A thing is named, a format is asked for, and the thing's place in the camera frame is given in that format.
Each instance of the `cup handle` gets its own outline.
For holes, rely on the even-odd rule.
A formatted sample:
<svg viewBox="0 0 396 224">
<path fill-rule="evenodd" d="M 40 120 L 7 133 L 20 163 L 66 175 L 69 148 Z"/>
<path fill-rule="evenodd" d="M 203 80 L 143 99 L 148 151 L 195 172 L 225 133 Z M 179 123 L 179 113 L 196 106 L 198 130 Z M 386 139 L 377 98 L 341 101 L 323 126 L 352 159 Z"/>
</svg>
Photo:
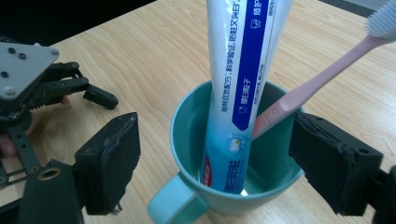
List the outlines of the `cup handle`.
<svg viewBox="0 0 396 224">
<path fill-rule="evenodd" d="M 192 223 L 209 208 L 178 173 L 151 199 L 148 214 L 154 223 Z"/>
</svg>

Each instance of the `red logo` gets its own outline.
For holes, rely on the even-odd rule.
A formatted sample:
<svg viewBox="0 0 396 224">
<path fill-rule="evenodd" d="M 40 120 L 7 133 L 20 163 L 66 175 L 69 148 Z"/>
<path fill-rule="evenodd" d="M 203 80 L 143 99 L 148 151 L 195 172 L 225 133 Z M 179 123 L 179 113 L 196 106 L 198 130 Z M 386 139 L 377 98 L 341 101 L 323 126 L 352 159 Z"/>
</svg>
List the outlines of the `red logo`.
<svg viewBox="0 0 396 224">
<path fill-rule="evenodd" d="M 210 187 L 212 185 L 212 169 L 207 155 L 205 156 L 204 179 L 203 184 Z"/>
</svg>

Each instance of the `white bristles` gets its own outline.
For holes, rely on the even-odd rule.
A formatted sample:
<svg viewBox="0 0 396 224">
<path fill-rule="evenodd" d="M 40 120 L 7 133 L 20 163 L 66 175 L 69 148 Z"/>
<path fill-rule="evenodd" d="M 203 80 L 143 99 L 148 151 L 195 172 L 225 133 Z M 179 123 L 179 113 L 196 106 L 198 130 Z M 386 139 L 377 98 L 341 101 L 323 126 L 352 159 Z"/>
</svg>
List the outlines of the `white bristles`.
<svg viewBox="0 0 396 224">
<path fill-rule="evenodd" d="M 396 0 L 388 1 L 373 13 L 366 25 L 369 35 L 396 41 Z"/>
</svg>

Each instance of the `wooden surface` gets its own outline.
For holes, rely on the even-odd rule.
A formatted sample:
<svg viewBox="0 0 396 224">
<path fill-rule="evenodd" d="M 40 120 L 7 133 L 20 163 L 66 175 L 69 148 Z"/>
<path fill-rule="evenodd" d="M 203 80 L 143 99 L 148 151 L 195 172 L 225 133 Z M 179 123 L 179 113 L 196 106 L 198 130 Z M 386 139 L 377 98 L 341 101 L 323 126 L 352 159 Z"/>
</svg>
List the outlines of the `wooden surface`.
<svg viewBox="0 0 396 224">
<path fill-rule="evenodd" d="M 158 0 L 55 45 L 58 62 L 78 62 L 93 85 L 114 93 L 115 110 L 72 95 L 72 104 L 36 111 L 41 123 L 31 136 L 43 164 L 74 163 L 74 153 L 109 120 L 139 115 L 142 156 L 117 216 L 86 223 L 150 223 L 147 205 L 178 172 L 169 147 L 173 113 L 197 85 L 210 79 L 205 0 Z M 295 0 L 269 80 L 290 90 L 324 69 L 366 34 L 365 19 L 316 0 Z M 386 171 L 396 164 L 396 45 L 375 49 L 318 92 L 304 106 L 380 150 Z M 22 186 L 0 192 L 1 204 L 22 195 Z M 244 216 L 209 211 L 197 223 L 370 223 L 341 217 L 304 177 L 272 202 Z"/>
</svg>

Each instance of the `blue label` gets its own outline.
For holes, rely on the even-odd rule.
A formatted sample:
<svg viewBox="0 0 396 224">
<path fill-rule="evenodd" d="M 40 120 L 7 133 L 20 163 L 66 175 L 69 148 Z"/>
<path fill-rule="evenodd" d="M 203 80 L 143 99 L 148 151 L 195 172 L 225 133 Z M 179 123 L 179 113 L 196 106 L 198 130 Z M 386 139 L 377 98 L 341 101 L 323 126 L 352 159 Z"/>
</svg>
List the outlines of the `blue label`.
<svg viewBox="0 0 396 224">
<path fill-rule="evenodd" d="M 247 1 L 241 61 L 233 105 L 233 124 L 241 131 L 248 128 L 250 120 L 262 56 L 267 8 L 268 0 Z"/>
</svg>

